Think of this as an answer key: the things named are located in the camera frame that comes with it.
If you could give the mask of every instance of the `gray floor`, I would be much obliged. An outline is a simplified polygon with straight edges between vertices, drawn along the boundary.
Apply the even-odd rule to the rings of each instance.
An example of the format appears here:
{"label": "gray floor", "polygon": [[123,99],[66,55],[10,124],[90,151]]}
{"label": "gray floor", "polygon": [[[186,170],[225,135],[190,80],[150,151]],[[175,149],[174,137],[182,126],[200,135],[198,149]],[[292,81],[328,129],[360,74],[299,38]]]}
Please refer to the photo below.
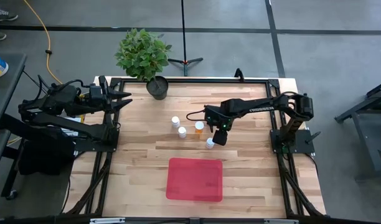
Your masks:
{"label": "gray floor", "polygon": [[[111,27],[180,27],[180,2],[174,0],[29,1],[48,25]],[[381,0],[271,0],[278,29],[381,30]],[[1,3],[19,13],[14,24],[38,25],[22,1]],[[264,0],[186,1],[188,27],[269,28]],[[52,82],[45,69],[47,39],[39,31],[6,31],[0,52],[24,52],[26,70]],[[124,75],[113,54],[121,32],[51,32],[54,54],[50,66],[64,82],[96,75]],[[181,33],[165,33],[172,58],[182,59]],[[357,184],[354,176],[370,170],[351,121],[337,124],[333,117],[359,102],[381,83],[381,36],[279,35],[286,77],[296,78],[299,91],[314,99],[312,131],[319,180],[327,214],[336,218],[381,222],[381,180]],[[248,77],[278,77],[270,34],[188,33],[188,58],[203,57],[190,76],[232,77],[241,68]],[[164,76],[181,76],[181,67],[164,68]],[[27,77],[20,84],[8,112],[17,116],[21,100],[36,94]],[[0,165],[0,190],[9,161]],[[21,196],[0,198],[0,218],[56,214],[64,199],[68,172],[60,177],[19,177]]]}

